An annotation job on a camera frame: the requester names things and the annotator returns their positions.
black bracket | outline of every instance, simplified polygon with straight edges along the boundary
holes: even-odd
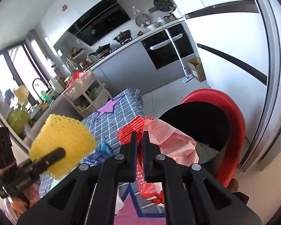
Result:
[[[177,164],[143,133],[144,178],[162,182],[167,225],[261,224],[260,218],[198,164]],[[101,165],[81,164],[17,225],[111,225],[119,182],[136,180],[137,133]]]

green basket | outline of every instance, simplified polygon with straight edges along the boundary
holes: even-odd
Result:
[[[24,129],[24,124],[30,120],[27,109],[20,106],[16,110],[12,110],[7,117],[7,123],[17,135]]]

window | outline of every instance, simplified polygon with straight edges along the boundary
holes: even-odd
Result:
[[[55,48],[53,47],[51,41],[49,40],[48,37],[45,38],[45,41],[47,42],[48,46],[50,47],[51,51],[53,51],[53,53],[58,56],[58,52],[56,52]]]
[[[22,45],[14,47],[8,50],[8,54],[10,55],[11,61],[19,74],[21,80],[23,81],[26,88],[29,90],[30,94],[33,96],[35,100],[38,100],[41,91],[47,91],[48,88],[40,83],[40,81],[35,82],[35,90],[34,91],[32,82],[34,79],[39,78],[38,73],[32,66],[29,58],[27,57]]]
[[[0,55],[0,90],[2,93],[2,96],[4,97],[5,92],[7,90],[13,91],[14,88],[18,88],[18,84],[13,79],[13,75],[11,74],[11,71],[5,61],[5,58],[3,55]]]
[[[52,64],[50,62],[48,62],[48,60],[44,56],[42,50],[40,49],[39,45],[37,44],[37,42],[35,40],[33,40],[31,42],[31,45],[32,45],[32,48],[35,51],[37,57],[39,58],[39,60],[41,61],[41,63],[45,67],[45,69],[47,70],[47,72],[50,74],[50,76],[52,78],[55,77],[56,72],[54,72],[53,68],[51,68]]]

red wall decoration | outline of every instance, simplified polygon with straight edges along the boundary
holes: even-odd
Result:
[[[68,9],[68,5],[64,4],[63,5],[63,12],[66,11]]]

pink plastic bag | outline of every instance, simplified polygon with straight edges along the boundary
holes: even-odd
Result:
[[[149,132],[150,142],[159,145],[162,154],[173,158],[177,163],[190,166],[198,163],[196,142],[180,130],[166,122],[145,117],[144,131]],[[159,206],[164,206],[161,183],[147,183],[143,176],[143,153],[138,146],[136,177],[140,195]]]
[[[173,158],[177,163],[185,166],[198,163],[196,142],[180,130],[160,119],[147,118],[144,131],[149,132],[150,142],[158,145],[162,154]]]

